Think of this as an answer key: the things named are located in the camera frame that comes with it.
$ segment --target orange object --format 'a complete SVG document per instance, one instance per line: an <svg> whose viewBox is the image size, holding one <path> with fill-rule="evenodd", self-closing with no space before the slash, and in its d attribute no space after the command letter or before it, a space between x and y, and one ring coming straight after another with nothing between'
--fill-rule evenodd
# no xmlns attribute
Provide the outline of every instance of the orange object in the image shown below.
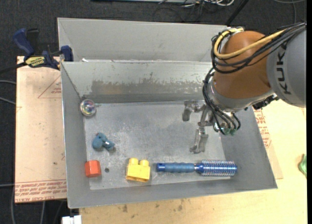
<svg viewBox="0 0 312 224"><path fill-rule="evenodd" d="M101 165L97 160L87 161L84 164L84 168L86 177L97 177L102 174Z"/></svg>

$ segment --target cardboard sheet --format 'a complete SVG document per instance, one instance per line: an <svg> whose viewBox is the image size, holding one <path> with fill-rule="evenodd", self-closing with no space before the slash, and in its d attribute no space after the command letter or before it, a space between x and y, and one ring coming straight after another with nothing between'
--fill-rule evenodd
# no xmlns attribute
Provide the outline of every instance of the cardboard sheet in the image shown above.
<svg viewBox="0 0 312 224"><path fill-rule="evenodd" d="M66 198L60 72L17 69L15 202Z"/></svg>

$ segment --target green object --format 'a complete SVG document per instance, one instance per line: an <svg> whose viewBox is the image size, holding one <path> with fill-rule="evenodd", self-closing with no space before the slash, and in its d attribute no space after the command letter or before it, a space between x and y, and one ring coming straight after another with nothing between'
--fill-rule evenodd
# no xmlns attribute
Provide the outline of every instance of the green object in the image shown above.
<svg viewBox="0 0 312 224"><path fill-rule="evenodd" d="M299 170L307 177L307 155L303 155L302 161L298 167Z"/></svg>

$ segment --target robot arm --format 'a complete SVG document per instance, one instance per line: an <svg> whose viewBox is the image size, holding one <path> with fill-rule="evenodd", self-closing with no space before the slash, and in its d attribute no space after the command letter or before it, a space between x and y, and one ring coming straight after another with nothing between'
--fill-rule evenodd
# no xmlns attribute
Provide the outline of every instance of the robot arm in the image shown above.
<svg viewBox="0 0 312 224"><path fill-rule="evenodd" d="M234 134L240 128L235 113L248 106L262 108L282 99L305 107L306 33L302 22L268 36L242 28L227 28L215 36L213 67L203 85L208 120L199 125Z"/></svg>

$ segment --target blue toy piece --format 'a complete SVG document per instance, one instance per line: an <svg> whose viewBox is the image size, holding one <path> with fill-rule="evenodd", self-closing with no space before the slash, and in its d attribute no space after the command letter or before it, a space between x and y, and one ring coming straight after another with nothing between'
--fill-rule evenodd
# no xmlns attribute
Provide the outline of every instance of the blue toy piece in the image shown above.
<svg viewBox="0 0 312 224"><path fill-rule="evenodd" d="M110 151L115 147L115 143L108 140L103 133L98 133L97 136L93 139L92 147L94 149L101 149L102 147L105 147Z"/></svg>
<svg viewBox="0 0 312 224"><path fill-rule="evenodd" d="M101 149L103 147L103 140L98 135L93 139L92 147L94 149Z"/></svg>

